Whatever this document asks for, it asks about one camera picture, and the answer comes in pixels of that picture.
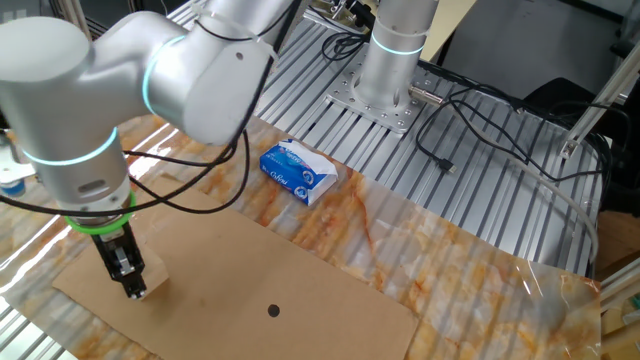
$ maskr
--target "hole in cardboard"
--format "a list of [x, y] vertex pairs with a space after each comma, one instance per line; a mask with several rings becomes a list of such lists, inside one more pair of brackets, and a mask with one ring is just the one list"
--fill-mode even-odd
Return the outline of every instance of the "hole in cardboard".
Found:
[[269, 305], [267, 312], [271, 317], [278, 317], [280, 315], [280, 307], [278, 305]]

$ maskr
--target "white cylinder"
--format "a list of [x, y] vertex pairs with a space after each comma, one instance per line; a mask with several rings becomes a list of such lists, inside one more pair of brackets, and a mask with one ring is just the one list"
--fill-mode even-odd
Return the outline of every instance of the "white cylinder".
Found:
[[382, 110], [409, 104], [413, 72], [437, 7], [437, 0], [382, 2], [362, 72], [354, 83], [360, 101]]

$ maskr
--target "plastic wrap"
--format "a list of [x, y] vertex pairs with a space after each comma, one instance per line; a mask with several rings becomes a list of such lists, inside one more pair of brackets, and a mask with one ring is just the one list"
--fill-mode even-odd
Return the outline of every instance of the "plastic wrap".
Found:
[[[599, 284], [508, 255], [337, 162], [339, 181], [307, 207], [259, 170], [259, 156], [288, 136], [255, 119], [248, 130], [252, 169], [233, 209], [414, 311], [421, 322], [406, 359], [599, 358]], [[151, 117], [120, 134], [123, 148], [141, 144], [139, 151], [186, 160], [210, 161], [219, 151]], [[229, 199], [243, 159], [239, 147], [197, 188]], [[185, 181], [199, 171], [129, 162], [144, 183], [163, 173]], [[53, 206], [35, 183], [23, 200]], [[14, 308], [78, 358], [153, 358], [51, 287], [90, 239], [58, 217], [0, 211], [0, 292]]]

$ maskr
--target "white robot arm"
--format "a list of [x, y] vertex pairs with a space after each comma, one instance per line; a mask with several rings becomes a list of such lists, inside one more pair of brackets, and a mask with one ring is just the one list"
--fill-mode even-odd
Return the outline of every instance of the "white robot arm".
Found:
[[[116, 126], [152, 113], [198, 142], [232, 141], [288, 30], [281, 20], [300, 3], [211, 0], [190, 32], [135, 13], [94, 43], [62, 20], [12, 21], [0, 26], [8, 54], [0, 57], [0, 109], [60, 208], [126, 208], [131, 189]], [[144, 262], [126, 216], [68, 221], [92, 235], [127, 296], [144, 295]]]

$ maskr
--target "tissue box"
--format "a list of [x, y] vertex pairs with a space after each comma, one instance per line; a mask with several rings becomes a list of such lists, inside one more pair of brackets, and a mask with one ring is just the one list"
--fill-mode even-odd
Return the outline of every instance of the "tissue box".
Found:
[[293, 139], [280, 141], [264, 153], [260, 169], [307, 205], [312, 205], [338, 180], [331, 161]]

